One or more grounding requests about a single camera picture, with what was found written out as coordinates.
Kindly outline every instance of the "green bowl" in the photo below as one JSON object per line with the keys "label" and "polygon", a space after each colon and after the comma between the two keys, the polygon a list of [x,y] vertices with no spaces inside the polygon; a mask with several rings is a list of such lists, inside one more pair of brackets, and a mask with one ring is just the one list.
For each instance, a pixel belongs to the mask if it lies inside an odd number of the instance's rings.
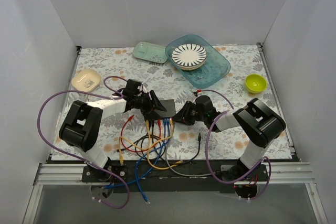
{"label": "green bowl", "polygon": [[248,92],[259,94],[266,89],[267,81],[264,77],[253,73],[246,77],[245,86]]}

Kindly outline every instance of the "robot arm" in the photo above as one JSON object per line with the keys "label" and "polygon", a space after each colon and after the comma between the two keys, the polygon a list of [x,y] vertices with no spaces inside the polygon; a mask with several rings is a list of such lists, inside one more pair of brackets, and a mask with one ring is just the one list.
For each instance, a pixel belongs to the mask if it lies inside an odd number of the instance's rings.
{"label": "robot arm", "polygon": [[166,111],[153,90],[144,93],[140,86],[140,82],[129,79],[122,90],[122,99],[114,95],[112,100],[73,102],[60,128],[59,138],[73,146],[83,158],[103,168],[108,158],[96,144],[102,119],[131,109],[140,109],[143,115],[153,110]]}
{"label": "robot arm", "polygon": [[[219,114],[210,98],[202,95],[196,98],[195,104],[188,101],[173,120],[187,125],[201,121],[210,128]],[[243,108],[224,114],[217,120],[213,131],[221,132],[238,126],[243,128],[250,141],[237,161],[234,177],[240,177],[251,169],[286,128],[284,120],[257,98],[249,101]]]}

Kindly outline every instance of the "table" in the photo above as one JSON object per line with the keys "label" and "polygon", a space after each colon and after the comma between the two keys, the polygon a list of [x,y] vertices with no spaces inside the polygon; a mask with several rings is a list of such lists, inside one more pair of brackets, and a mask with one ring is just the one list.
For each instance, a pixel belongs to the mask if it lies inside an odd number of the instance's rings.
{"label": "table", "polygon": [[[243,45],[217,45],[215,48],[230,62],[231,71],[222,80],[218,81],[209,89],[216,90],[232,102],[234,107],[239,108],[256,97],[261,99],[275,112],[279,113],[274,92],[271,85],[261,94],[250,94],[245,90],[245,77],[251,73],[257,73],[268,79],[265,71],[263,59],[259,54],[257,46]],[[164,64],[152,63],[132,56],[132,47],[127,48],[85,48],[82,49],[76,65],[76,73],[91,68],[98,72],[102,79],[107,76],[121,76],[143,82],[147,90],[153,89],[159,99],[175,99],[176,110],[180,109],[185,101],[195,99],[193,87],[174,66],[167,61]],[[110,87],[119,89],[124,87],[125,82],[112,78],[109,82]],[[93,93],[109,96],[111,92],[106,89],[101,81],[100,85]],[[213,101],[218,111],[230,110],[227,102],[217,94],[202,93],[208,95]],[[65,107],[61,113],[58,127],[64,120],[74,100],[85,102],[98,100],[95,97],[88,97],[83,94],[71,93],[68,95]],[[130,121],[123,135],[131,140],[137,140],[146,134],[146,127],[140,111],[132,110],[124,114],[118,114],[104,119],[101,122],[98,145],[111,159],[119,159],[118,137],[125,121],[135,115]],[[181,124],[175,125],[174,136],[170,141],[168,150],[169,159],[189,159],[197,152],[197,136],[201,133],[201,151],[197,159],[205,159],[205,139],[208,129],[201,122],[196,122],[193,126]],[[248,137],[241,127],[226,130],[221,133],[212,133],[209,142],[210,159],[237,159],[239,158],[248,143]],[[59,138],[55,138],[55,145],[59,148],[77,154],[76,151]],[[283,132],[269,147],[266,155],[272,159],[291,159],[288,136]],[[134,160],[139,157],[130,152],[124,152],[123,158]],[[58,151],[52,152],[51,160],[65,161],[74,158]]]}

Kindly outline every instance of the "white plate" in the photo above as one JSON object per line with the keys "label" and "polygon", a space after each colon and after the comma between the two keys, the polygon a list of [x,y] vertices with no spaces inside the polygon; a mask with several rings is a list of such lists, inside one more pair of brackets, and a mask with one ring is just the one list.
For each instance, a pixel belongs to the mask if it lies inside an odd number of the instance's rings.
{"label": "white plate", "polygon": [[181,68],[194,68],[203,64],[206,59],[204,47],[196,44],[184,44],[172,52],[172,60]]}
{"label": "white plate", "polygon": [[198,64],[194,67],[185,67],[185,68],[184,67],[179,67],[179,68],[181,68],[184,71],[191,71],[191,70],[195,70],[197,68],[200,68],[204,63],[205,63],[205,61],[203,61],[201,64]]}

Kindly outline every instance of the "white wall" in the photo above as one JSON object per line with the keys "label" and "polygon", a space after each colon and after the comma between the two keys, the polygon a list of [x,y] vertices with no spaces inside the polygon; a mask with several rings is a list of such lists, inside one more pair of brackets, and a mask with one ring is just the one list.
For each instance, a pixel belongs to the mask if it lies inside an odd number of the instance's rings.
{"label": "white wall", "polygon": [[212,44],[263,42],[285,0],[51,0],[76,45],[166,45],[185,34]]}
{"label": "white wall", "polygon": [[[50,0],[0,0],[0,6],[0,223],[21,223],[49,152],[37,134],[37,112],[66,87],[76,48]],[[49,139],[61,102],[43,116]]]}
{"label": "white wall", "polygon": [[336,223],[336,0],[286,0],[265,56],[295,148]]}

